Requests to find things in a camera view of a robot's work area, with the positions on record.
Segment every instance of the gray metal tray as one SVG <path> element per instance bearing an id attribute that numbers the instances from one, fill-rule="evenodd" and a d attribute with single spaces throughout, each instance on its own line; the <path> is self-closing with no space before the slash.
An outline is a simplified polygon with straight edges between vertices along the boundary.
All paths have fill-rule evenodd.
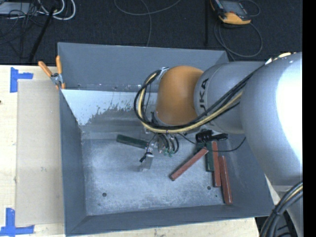
<path id="1" fill-rule="evenodd" d="M 223 153 L 232 205 L 223 202 L 221 188 L 213 187 L 204 158 L 171 181 L 171 172 L 196 150 L 183 138 L 171 158 L 154 152 L 153 165 L 145 172 L 139 171 L 144 150 L 116 141 L 118 134 L 152 138 L 132 105 L 151 72 L 178 65 L 205 71 L 228 62 L 224 51 L 58 43 L 58 54 L 67 85 L 60 91 L 67 236 L 270 214 L 268 184 L 247 141 L 238 150 Z M 154 102 L 155 87 L 149 106 Z M 218 147 L 231 150 L 242 140 L 243 135 L 229 135 Z"/>

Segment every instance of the white cable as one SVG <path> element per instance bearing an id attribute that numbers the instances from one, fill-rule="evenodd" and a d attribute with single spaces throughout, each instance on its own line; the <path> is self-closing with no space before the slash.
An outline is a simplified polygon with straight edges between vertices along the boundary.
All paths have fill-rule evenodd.
<path id="1" fill-rule="evenodd" d="M 49 14 L 48 10 L 45 9 L 45 7 L 42 5 L 42 3 L 41 3 L 40 0 L 38 0 L 38 2 L 39 2 L 39 4 L 40 4 L 41 9 L 44 11 L 44 12 L 38 11 L 38 13 L 48 15 L 48 14 Z M 62 8 L 61 8 L 59 11 L 53 13 L 53 15 L 57 15 L 57 14 L 61 13 L 61 12 L 65 9 L 65 1 L 64 1 L 64 0 L 61 0 L 61 2 L 62 2 L 62 4 L 63 4 Z"/>
<path id="2" fill-rule="evenodd" d="M 74 0 L 70 0 L 71 3 L 72 3 L 72 6 L 73 6 L 73 13 L 72 13 L 71 16 L 69 16 L 69 17 L 67 17 L 67 18 L 61 18 L 61 17 L 57 17 L 57 16 L 56 16 L 57 14 L 61 13 L 61 12 L 65 9 L 65 2 L 64 2 L 64 0 L 61 0 L 61 1 L 62 1 L 62 3 L 63 3 L 63 6 L 62 6 L 61 10 L 59 10 L 59 11 L 53 13 L 53 18 L 58 19 L 58 20 L 69 20 L 69 19 L 72 19 L 72 18 L 75 16 L 75 14 L 76 14 L 76 4 L 75 4 L 75 1 L 74 1 Z M 38 13 L 48 15 L 49 12 L 48 12 L 48 11 L 44 8 L 44 6 L 41 4 L 41 1 L 38 0 L 38 2 L 39 2 L 39 4 L 40 4 L 41 9 L 44 11 L 44 12 L 38 11 Z"/>

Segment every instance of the black cable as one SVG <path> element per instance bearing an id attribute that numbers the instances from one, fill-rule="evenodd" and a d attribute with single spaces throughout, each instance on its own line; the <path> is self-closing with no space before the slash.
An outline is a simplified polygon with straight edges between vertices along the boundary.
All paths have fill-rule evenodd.
<path id="1" fill-rule="evenodd" d="M 273 214 L 275 214 L 271 225 L 268 229 L 268 237 L 273 237 L 275 230 L 276 230 L 276 225 L 278 223 L 278 221 L 280 220 L 281 215 L 283 215 L 283 213 L 294 203 L 296 203 L 299 199 L 301 199 L 303 197 L 303 191 L 299 191 L 297 194 L 295 194 L 293 197 L 291 197 L 287 202 L 285 202 L 282 207 L 280 208 L 280 210 L 278 212 L 274 212 Z"/>
<path id="2" fill-rule="evenodd" d="M 268 216 L 268 218 L 264 222 L 263 227 L 261 228 L 260 237 L 267 236 L 267 233 L 269 232 L 269 229 L 270 229 L 272 222 L 275 218 L 276 212 L 277 213 L 280 212 L 282 206 L 288 200 L 288 198 L 290 198 L 290 196 L 292 196 L 298 189 L 300 189 L 302 185 L 303 185 L 303 181 L 300 181 L 284 194 L 284 196 L 280 199 L 278 204 L 275 206 L 272 213 Z"/>
<path id="3" fill-rule="evenodd" d="M 251 54 L 251 55 L 243 55 L 243 54 L 239 54 L 239 53 L 237 53 L 237 52 L 232 51 L 230 48 L 228 48 L 228 47 L 226 46 L 226 44 L 224 43 L 223 37 L 222 37 L 221 28 L 220 28 L 219 23 L 220 23 L 219 20 L 215 23 L 215 26 L 214 26 L 214 35 L 215 35 L 217 41 L 227 50 L 228 54 L 231 56 L 231 58 L 232 58 L 233 60 L 235 60 L 235 58 L 232 56 L 232 54 L 237 55 L 237 56 L 239 56 L 239 57 L 243 57 L 243 58 L 252 58 L 252 57 L 257 56 L 257 55 L 261 52 L 261 50 L 262 50 L 262 48 L 263 48 L 263 38 L 262 38 L 262 35 L 261 35 L 261 33 L 259 32 L 259 30 L 254 26 L 254 24 L 249 23 L 249 25 L 252 26 L 252 27 L 255 29 L 255 31 L 257 32 L 257 34 L 258 34 L 258 36 L 259 36 L 259 39 L 260 39 L 260 47 L 259 47 L 259 50 L 258 50 L 256 53 Z"/>
<path id="4" fill-rule="evenodd" d="M 261 9 L 260 9 L 259 5 L 257 3 L 255 3 L 253 0 L 239 0 L 238 2 L 241 2 L 241 1 L 249 1 L 249 2 L 252 2 L 254 5 L 257 6 L 258 13 L 255 14 L 255 15 L 248 15 L 249 17 L 256 17 L 256 16 L 258 16 L 261 13 Z"/>
<path id="5" fill-rule="evenodd" d="M 174 136 L 174 140 L 176 141 L 177 143 L 177 148 L 176 150 L 174 151 L 174 153 L 178 152 L 179 151 L 179 141 L 178 141 L 178 138 L 176 136 Z"/>
<path id="6" fill-rule="evenodd" d="M 164 140 L 164 147 L 165 148 L 167 148 L 167 151 L 169 152 L 170 150 L 169 150 L 169 147 L 170 147 L 170 145 L 169 145 L 169 142 L 168 142 L 168 139 L 167 139 L 167 137 L 166 137 L 166 135 L 164 135 L 163 133 L 162 134 L 160 134 L 159 135 L 159 137 L 160 138 L 163 138 L 163 140 Z"/>
<path id="7" fill-rule="evenodd" d="M 149 11 L 148 9 L 148 6 L 146 5 L 146 3 L 143 1 L 143 0 L 139 0 L 143 3 L 143 5 L 145 6 L 146 10 L 147 10 L 147 13 L 131 13 L 131 12 L 128 12 L 128 11 L 125 11 L 123 9 L 121 9 L 118 5 L 117 5 L 117 2 L 116 0 L 114 0 L 114 5 L 116 6 L 116 8 L 118 10 L 120 10 L 121 12 L 124 12 L 126 14 L 129 14 L 129 15 L 133 15 L 133 16 L 145 16 L 145 15 L 148 15 L 149 16 L 149 34 L 148 34 L 148 39 L 147 39 L 147 43 L 146 43 L 146 46 L 149 46 L 149 42 L 150 42 L 150 38 L 151 38 L 151 34 L 152 34 L 152 17 L 151 15 L 152 14 L 155 14 L 155 13 L 158 13 L 158 12 L 162 12 L 164 10 L 167 10 L 167 9 L 170 9 L 172 8 L 173 6 L 175 6 L 176 4 L 178 4 L 181 0 L 178 0 L 176 3 L 174 3 L 173 5 L 169 6 L 169 7 L 166 7 L 164 9 L 160 9 L 160 10 L 157 10 L 157 11 Z"/>
<path id="8" fill-rule="evenodd" d="M 195 145 L 198 145 L 198 144 L 199 144 L 198 142 L 193 142 L 193 141 L 189 140 L 186 136 L 184 136 L 184 135 L 181 134 L 181 133 L 178 133 L 178 134 L 181 135 L 183 138 L 185 138 L 187 141 L 189 141 L 189 142 L 192 143 L 192 144 L 195 144 Z M 225 152 L 232 152 L 232 151 L 235 151 L 235 150 L 237 150 L 238 148 L 240 148 L 240 147 L 242 146 L 242 144 L 245 142 L 245 140 L 246 140 L 246 137 L 244 137 L 244 139 L 242 140 L 242 142 L 241 142 L 236 148 L 234 148 L 234 149 L 231 149 L 231 150 L 217 150 L 217 152 L 223 152 L 223 153 L 225 153 Z"/>
<path id="9" fill-rule="evenodd" d="M 152 89 L 152 84 L 149 85 L 149 94 L 148 94 L 147 103 L 146 103 L 146 106 L 145 106 L 145 111 L 144 111 L 144 113 L 146 113 L 146 110 L 147 110 L 147 107 L 148 107 L 151 89 Z"/>
<path id="10" fill-rule="evenodd" d="M 53 13 L 54 13 L 54 11 L 55 11 L 55 9 L 56 9 L 56 7 L 57 7 L 58 1 L 57 1 L 57 0 L 54 0 L 54 2 L 55 2 L 55 3 L 53 4 L 53 6 L 52 6 L 51 9 L 50 9 L 50 12 L 49 12 L 49 15 L 48 15 L 48 17 L 47 17 L 47 19 L 46 19 L 46 21 L 45 21 L 45 24 L 44 24 L 44 26 L 43 26 L 43 28 L 42 28 L 42 30 L 41 30 L 39 36 L 38 36 L 38 38 L 37 38 L 37 40 L 36 40 L 36 42 L 35 42 L 33 48 L 32 48 L 32 51 L 31 51 L 30 57 L 29 57 L 29 63 L 32 63 L 32 61 L 33 61 L 33 59 L 34 59 L 34 56 L 35 56 L 35 54 L 36 54 L 36 51 L 37 51 L 37 49 L 38 49 L 38 47 L 39 47 L 39 45 L 40 45 L 41 39 L 43 38 L 44 33 L 45 33 L 45 31 L 46 31 L 46 29 L 47 29 L 47 27 L 48 27 L 48 24 L 49 24 L 49 22 L 50 22 L 50 20 L 51 20 L 51 18 L 52 18 L 52 16 L 53 16 Z"/>

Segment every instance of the wooden stick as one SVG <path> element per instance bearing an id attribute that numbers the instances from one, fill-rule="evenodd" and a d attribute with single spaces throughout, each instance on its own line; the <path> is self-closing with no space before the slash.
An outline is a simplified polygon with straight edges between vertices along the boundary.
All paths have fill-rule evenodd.
<path id="1" fill-rule="evenodd" d="M 207 148 L 202 148 L 198 151 L 192 158 L 190 158 L 184 165 L 182 165 L 178 170 L 176 170 L 171 176 L 170 179 L 172 181 L 176 180 L 179 176 L 181 176 L 188 168 L 190 168 L 194 163 L 196 163 L 201 157 L 206 155 L 208 152 Z"/>

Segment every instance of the blue tape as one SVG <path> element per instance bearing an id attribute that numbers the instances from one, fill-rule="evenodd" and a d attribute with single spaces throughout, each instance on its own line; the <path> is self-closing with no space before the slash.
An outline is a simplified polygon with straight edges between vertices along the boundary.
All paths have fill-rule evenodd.
<path id="1" fill-rule="evenodd" d="M 18 91 L 18 79 L 32 79 L 33 74 L 32 73 L 21 73 L 19 74 L 19 71 L 15 69 L 14 67 L 11 67 L 11 80 L 10 80 L 10 92 L 17 92 Z"/>
<path id="2" fill-rule="evenodd" d="M 34 232 L 34 225 L 29 227 L 15 227 L 15 210 L 7 208 L 5 212 L 5 227 L 1 227 L 0 236 L 15 237 L 15 235 L 26 235 Z"/>

